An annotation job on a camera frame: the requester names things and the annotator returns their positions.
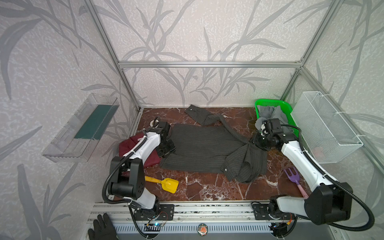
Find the round badge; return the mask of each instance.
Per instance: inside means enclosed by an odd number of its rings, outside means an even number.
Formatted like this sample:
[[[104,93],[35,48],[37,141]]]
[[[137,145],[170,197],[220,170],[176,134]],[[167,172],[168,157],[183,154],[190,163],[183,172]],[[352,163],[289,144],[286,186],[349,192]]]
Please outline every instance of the round badge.
[[[200,234],[200,236],[205,236],[208,232],[208,226],[205,225],[205,224],[200,224],[198,227],[197,227],[197,232]]]

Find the dark gray pinstripe shirt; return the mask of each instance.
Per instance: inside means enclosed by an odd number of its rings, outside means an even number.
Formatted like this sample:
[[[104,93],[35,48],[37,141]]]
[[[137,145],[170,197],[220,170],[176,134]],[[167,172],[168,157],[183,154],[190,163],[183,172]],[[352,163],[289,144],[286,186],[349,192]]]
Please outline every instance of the dark gray pinstripe shirt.
[[[224,173],[229,181],[253,182],[266,172],[266,152],[234,131],[221,114],[212,114],[191,105],[185,111],[202,126],[216,121],[222,126],[200,127],[176,124],[171,139],[176,150],[162,159],[160,166],[170,170]]]

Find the red cloth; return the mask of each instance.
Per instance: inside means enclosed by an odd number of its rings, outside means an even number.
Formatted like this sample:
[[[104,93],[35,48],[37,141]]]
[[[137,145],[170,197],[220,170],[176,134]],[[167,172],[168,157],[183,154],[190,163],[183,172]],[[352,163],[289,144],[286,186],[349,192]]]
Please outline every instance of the red cloth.
[[[127,140],[124,140],[119,144],[119,156],[122,157],[124,154],[129,152],[132,148],[136,146],[136,144],[139,142],[139,138],[144,137],[144,133],[140,132],[136,134],[135,136],[130,137]],[[155,164],[160,163],[161,158],[157,155],[156,150],[153,150],[147,160],[144,163],[144,167],[149,167]]]

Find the purple fork head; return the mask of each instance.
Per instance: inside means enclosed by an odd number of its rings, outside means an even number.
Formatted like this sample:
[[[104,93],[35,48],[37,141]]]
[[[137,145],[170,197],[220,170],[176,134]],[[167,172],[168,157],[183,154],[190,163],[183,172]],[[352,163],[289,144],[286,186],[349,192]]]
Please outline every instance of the purple fork head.
[[[287,168],[287,169],[284,169],[284,172],[285,174],[288,176],[289,180],[291,180],[291,182],[295,182],[297,185],[299,185],[299,180],[300,180],[300,175],[297,171],[297,169],[295,167],[293,167],[293,169],[295,170],[295,173],[296,174],[293,174],[292,168]]]

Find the yellow shovel handle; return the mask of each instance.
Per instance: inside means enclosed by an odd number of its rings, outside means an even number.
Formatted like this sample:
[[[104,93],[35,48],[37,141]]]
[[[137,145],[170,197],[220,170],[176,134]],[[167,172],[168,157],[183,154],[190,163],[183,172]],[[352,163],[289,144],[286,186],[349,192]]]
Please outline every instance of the yellow shovel handle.
[[[145,176],[145,181],[147,181],[147,182],[156,182],[156,183],[160,183],[161,182],[159,179],[156,179],[156,178],[153,178],[153,177],[148,177],[148,176]]]

